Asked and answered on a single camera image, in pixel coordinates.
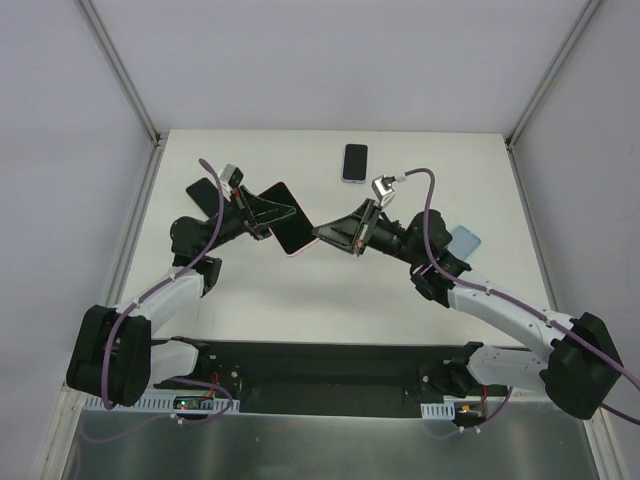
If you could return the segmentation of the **light blue phone case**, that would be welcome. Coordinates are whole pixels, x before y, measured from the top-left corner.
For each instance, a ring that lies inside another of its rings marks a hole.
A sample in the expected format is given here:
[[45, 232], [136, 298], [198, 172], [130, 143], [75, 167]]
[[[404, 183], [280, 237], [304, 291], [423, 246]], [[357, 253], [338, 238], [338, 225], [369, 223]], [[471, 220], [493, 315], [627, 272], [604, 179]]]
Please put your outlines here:
[[448, 250], [460, 260], [467, 260], [481, 245], [481, 239], [462, 225], [456, 226], [451, 235]]

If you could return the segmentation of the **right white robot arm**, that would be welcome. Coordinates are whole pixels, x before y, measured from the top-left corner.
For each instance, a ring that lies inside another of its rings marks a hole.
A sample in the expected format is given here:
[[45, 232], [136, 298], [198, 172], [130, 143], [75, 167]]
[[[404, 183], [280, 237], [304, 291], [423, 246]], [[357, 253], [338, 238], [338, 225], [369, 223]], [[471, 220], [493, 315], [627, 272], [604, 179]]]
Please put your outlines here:
[[620, 356], [600, 318], [510, 302], [450, 251], [452, 236], [436, 210], [418, 213], [402, 227], [367, 199], [312, 233], [352, 255], [372, 248], [409, 264], [410, 280], [423, 298], [480, 319], [522, 344], [511, 350], [467, 343], [461, 355], [427, 373], [429, 386], [443, 395], [463, 398], [490, 385], [541, 391], [565, 413], [589, 420], [620, 377]]

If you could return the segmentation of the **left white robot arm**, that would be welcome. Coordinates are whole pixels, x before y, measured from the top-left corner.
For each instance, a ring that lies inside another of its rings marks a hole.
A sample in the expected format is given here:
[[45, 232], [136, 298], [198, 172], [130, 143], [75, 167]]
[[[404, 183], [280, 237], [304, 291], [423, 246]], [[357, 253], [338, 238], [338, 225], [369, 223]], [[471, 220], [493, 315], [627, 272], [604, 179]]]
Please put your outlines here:
[[205, 220], [182, 216], [170, 228], [173, 262], [146, 292], [84, 314], [66, 372], [68, 387], [101, 398], [107, 408], [132, 406], [152, 383], [152, 337], [190, 302], [216, 285], [222, 260], [208, 253], [243, 234], [256, 240], [297, 213], [290, 201], [233, 188], [218, 194], [219, 210]]

